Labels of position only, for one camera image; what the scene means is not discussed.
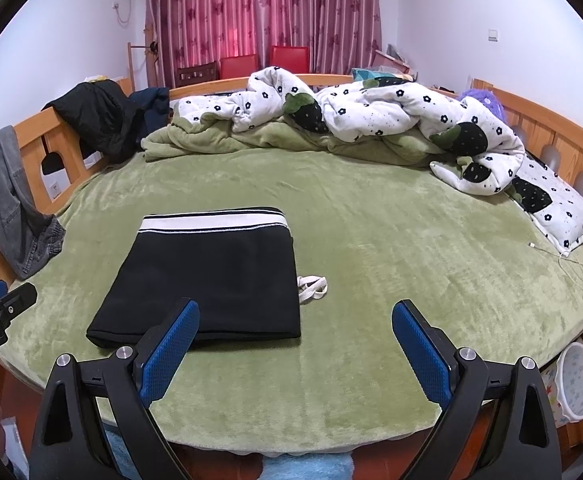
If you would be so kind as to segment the white patterned waste bin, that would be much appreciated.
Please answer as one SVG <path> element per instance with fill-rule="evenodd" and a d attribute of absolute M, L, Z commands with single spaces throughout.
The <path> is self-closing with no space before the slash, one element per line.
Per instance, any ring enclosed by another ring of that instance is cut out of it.
<path fill-rule="evenodd" d="M 575 341 L 541 373 L 555 426 L 583 420 L 583 343 Z"/>

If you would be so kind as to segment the dark wooden chair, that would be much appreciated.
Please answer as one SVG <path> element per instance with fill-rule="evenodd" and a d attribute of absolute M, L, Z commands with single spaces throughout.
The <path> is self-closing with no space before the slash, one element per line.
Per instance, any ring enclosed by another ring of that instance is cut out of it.
<path fill-rule="evenodd" d="M 175 73 L 175 87 L 191 86 L 192 84 L 202 84 L 203 82 L 218 79 L 218 63 L 206 64 L 178 68 Z"/>

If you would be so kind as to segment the black jacket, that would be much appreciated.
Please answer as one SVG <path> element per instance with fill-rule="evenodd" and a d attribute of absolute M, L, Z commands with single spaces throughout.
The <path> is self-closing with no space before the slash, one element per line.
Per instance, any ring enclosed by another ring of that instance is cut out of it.
<path fill-rule="evenodd" d="M 45 104 L 85 143 L 114 164 L 136 152 L 136 136 L 144 112 L 111 79 L 81 82 Z"/>

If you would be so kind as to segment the white flower pattern pillow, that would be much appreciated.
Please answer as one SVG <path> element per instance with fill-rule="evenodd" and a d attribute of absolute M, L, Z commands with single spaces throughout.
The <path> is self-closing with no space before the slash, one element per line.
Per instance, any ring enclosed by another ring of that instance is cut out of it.
<path fill-rule="evenodd" d="M 506 192 L 561 256 L 583 244 L 583 196 L 538 157 L 526 154 Z"/>

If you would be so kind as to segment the wall light switch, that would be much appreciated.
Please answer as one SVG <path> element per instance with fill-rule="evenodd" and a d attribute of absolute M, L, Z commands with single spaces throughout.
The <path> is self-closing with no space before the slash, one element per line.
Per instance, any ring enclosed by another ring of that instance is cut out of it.
<path fill-rule="evenodd" d="M 499 41 L 499 31 L 497 29 L 488 30 L 488 40 L 491 42 Z"/>

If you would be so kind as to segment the green fleece blanket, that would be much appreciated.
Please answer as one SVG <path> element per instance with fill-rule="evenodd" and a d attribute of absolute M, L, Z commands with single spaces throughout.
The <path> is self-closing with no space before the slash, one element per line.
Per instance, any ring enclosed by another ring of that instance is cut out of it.
<path fill-rule="evenodd" d="M 332 134 L 317 134 L 299 129 L 284 119 L 235 133 L 226 120 L 206 125 L 192 125 L 184 118 L 174 118 L 170 125 L 142 139 L 148 162 L 185 155 L 229 154 L 252 148 L 277 148 L 288 152 L 327 152 L 363 162 L 426 167 L 429 162 L 453 162 L 452 155 L 428 142 L 417 129 L 398 136 L 365 136 L 354 143 Z"/>

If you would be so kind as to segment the green bed sheet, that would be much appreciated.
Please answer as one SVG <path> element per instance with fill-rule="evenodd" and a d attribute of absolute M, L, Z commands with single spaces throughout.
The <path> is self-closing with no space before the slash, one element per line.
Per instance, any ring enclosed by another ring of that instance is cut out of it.
<path fill-rule="evenodd" d="M 327 295 L 301 310 L 299 342 L 220 344 L 185 356 L 152 414 L 165 437 L 205 450 L 303 453 L 430 427 L 395 336 L 410 299 L 483 359 L 553 359 L 583 332 L 583 245 L 561 258 L 506 196 L 459 193 L 427 170 L 325 152 L 252 148 L 126 165 L 92 177 L 61 215 L 64 249 L 34 275 L 38 297 L 0 347 L 43 387 L 57 356 L 97 359 L 85 332 L 146 214 L 272 206 L 298 271 Z"/>

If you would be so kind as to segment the purple plush toy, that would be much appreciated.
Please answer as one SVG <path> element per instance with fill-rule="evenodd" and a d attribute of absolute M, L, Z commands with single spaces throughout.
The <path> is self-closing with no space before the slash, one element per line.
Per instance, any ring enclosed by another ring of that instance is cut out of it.
<path fill-rule="evenodd" d="M 462 101 L 462 99 L 467 98 L 467 96 L 479 101 L 496 118 L 499 118 L 501 122 L 507 122 L 504 106 L 492 91 L 487 89 L 469 88 L 461 93 L 457 99 Z"/>

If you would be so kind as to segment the grey jeans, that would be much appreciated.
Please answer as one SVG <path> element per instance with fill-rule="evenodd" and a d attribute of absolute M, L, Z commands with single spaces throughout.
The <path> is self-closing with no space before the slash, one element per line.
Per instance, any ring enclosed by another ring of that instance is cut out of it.
<path fill-rule="evenodd" d="M 23 281 L 64 246 L 66 230 L 35 206 L 14 128 L 0 129 L 0 253 Z"/>

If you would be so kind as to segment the white flower pattern duvet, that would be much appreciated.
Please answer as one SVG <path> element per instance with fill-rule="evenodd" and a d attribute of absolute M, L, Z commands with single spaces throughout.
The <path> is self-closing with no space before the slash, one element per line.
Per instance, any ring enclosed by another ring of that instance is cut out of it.
<path fill-rule="evenodd" d="M 416 129 L 436 151 L 456 161 L 455 169 L 430 162 L 433 174 L 470 195 L 504 191 L 526 157 L 520 138 L 477 99 L 452 99 L 395 76 L 314 91 L 299 76 L 270 66 L 253 73 L 242 91 L 181 99 L 177 114 L 193 126 L 224 119 L 236 132 L 285 117 L 308 132 L 331 134 L 345 143 Z"/>

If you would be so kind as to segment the red chair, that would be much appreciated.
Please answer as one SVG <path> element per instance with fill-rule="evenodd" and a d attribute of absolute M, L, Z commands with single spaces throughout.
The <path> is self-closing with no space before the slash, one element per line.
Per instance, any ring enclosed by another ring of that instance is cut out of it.
<path fill-rule="evenodd" d="M 290 73 L 308 74 L 310 67 L 310 49 L 308 47 L 270 47 L 270 64 L 285 68 Z"/>
<path fill-rule="evenodd" d="M 220 60 L 221 79 L 248 77 L 257 70 L 259 70 L 259 58 L 256 54 L 230 56 Z"/>

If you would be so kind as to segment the wooden bed frame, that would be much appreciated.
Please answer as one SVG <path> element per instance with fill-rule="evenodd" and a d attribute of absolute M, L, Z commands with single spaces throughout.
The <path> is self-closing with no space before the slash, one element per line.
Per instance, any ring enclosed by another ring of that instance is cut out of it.
<path fill-rule="evenodd" d="M 557 169 L 561 177 L 577 190 L 583 191 L 583 128 L 548 108 L 522 96 L 494 87 L 488 81 L 475 79 L 477 89 L 492 91 L 503 104 L 507 120 L 523 129 L 527 147 L 537 156 L 557 153 L 561 163 Z M 67 203 L 71 193 L 62 192 L 51 200 L 43 181 L 34 174 L 45 154 L 57 151 L 69 171 L 71 188 L 77 188 L 88 177 L 104 168 L 98 162 L 85 168 L 78 158 L 78 137 L 53 112 L 41 112 L 17 125 L 18 139 L 24 148 L 24 166 L 37 203 L 56 212 Z M 0 360 L 0 404 L 7 417 L 16 424 L 8 432 L 8 448 L 31 451 L 35 419 L 42 402 L 37 388 L 27 385 L 8 370 Z M 583 422 L 564 426 L 558 431 L 561 458 L 566 474 L 575 474 L 583 467 Z M 398 441 L 364 445 L 353 453 L 354 478 L 396 479 L 415 457 L 425 440 L 425 432 Z M 180 446 L 178 457 L 197 479 L 254 479 L 262 470 L 262 460 L 256 455 L 238 456 L 224 452 L 196 451 Z"/>

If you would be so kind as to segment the black pants with white stripe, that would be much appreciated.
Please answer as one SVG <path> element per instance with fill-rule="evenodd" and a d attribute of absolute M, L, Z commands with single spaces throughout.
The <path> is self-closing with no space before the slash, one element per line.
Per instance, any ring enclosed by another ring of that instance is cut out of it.
<path fill-rule="evenodd" d="M 86 330 L 101 349 L 137 344 L 189 301 L 205 344 L 296 339 L 301 304 L 328 281 L 297 273 L 285 214 L 259 206 L 142 218 L 128 255 Z"/>

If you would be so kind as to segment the navy blue garment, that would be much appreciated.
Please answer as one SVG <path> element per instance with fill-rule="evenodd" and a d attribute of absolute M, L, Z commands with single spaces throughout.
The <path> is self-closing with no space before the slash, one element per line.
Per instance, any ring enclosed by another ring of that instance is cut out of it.
<path fill-rule="evenodd" d="M 149 132 L 168 125 L 171 117 L 168 88 L 149 87 L 135 91 L 131 94 L 130 99 L 144 112 L 144 122 Z"/>

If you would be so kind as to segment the wooden coat stand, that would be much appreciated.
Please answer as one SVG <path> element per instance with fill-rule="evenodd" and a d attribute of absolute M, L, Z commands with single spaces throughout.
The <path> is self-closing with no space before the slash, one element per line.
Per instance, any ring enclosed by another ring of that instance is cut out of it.
<path fill-rule="evenodd" d="M 148 87 L 157 87 L 159 78 L 157 73 L 159 47 L 157 41 L 150 44 L 126 44 L 128 58 L 128 76 L 131 80 L 132 91 Z"/>

